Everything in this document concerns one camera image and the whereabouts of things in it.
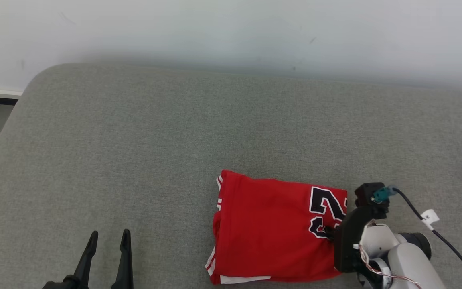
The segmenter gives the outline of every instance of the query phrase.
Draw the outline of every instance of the white tag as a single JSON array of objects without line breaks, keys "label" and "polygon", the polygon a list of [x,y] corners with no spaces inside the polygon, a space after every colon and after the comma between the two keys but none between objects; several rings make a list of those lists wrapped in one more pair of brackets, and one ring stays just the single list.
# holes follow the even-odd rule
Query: white tag
[{"label": "white tag", "polygon": [[421,215],[423,220],[422,222],[429,228],[429,230],[434,230],[434,228],[431,226],[432,223],[439,221],[440,218],[438,218],[438,215],[436,215],[436,212],[433,209],[429,209]]}]

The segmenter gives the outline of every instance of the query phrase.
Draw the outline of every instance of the black number with white outline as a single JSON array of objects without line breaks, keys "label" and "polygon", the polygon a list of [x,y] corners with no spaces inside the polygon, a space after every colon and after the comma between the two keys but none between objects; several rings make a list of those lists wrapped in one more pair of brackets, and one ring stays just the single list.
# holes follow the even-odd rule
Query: black number with white outline
[{"label": "black number with white outline", "polygon": [[[345,218],[345,212],[341,207],[336,197],[330,190],[321,189],[318,187],[311,188],[310,198],[310,212],[324,215],[326,214],[327,208],[330,208],[332,218],[337,221],[343,221]],[[326,232],[324,232],[323,216],[316,216],[311,219],[311,225],[309,231],[312,232],[317,238],[328,238]]]}]

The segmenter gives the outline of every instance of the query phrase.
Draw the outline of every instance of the jersey number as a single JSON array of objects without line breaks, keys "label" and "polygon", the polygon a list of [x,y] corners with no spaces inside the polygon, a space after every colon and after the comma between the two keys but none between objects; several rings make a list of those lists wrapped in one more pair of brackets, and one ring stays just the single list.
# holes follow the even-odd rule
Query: jersey number
[{"label": "jersey number", "polygon": [[330,212],[334,220],[343,221],[343,218],[345,218],[345,213],[343,212],[340,203],[332,194],[332,192],[330,190],[312,187],[310,212],[322,215],[311,219],[310,232],[312,232],[317,238],[327,238],[327,234],[323,230],[323,215],[326,214],[326,210],[328,208],[330,208]]}]

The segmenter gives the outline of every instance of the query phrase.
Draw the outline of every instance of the cable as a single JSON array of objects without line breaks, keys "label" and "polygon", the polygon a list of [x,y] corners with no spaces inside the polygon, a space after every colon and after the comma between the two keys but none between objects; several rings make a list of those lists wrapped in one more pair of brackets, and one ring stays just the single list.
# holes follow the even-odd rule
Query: cable
[{"label": "cable", "polygon": [[[395,191],[395,192],[398,192],[398,194],[400,194],[400,196],[405,200],[405,202],[409,205],[409,207],[413,210],[413,212],[415,212],[416,216],[418,216],[418,218],[420,220],[424,219],[418,213],[418,211],[415,209],[415,206],[411,203],[411,201],[409,201],[409,199],[405,196],[405,194],[403,192],[401,192],[398,188],[394,188],[394,187],[392,187],[392,190]],[[443,236],[440,235],[440,233],[436,232],[436,230],[433,229],[433,230],[431,230],[431,232],[433,232],[438,238],[440,238],[440,240],[442,240],[459,257],[459,259],[462,261],[461,254],[456,250],[456,248],[454,248],[453,245],[451,245],[451,243],[449,243],[449,241],[447,241],[445,238],[443,238]]]}]

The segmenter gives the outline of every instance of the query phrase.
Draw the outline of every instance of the red jersey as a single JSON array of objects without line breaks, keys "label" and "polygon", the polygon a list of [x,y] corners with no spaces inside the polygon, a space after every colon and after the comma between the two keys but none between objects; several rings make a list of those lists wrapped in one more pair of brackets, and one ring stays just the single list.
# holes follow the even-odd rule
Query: red jersey
[{"label": "red jersey", "polygon": [[217,184],[215,247],[205,266],[213,284],[306,282],[340,274],[323,229],[345,217],[345,190],[226,170]]}]

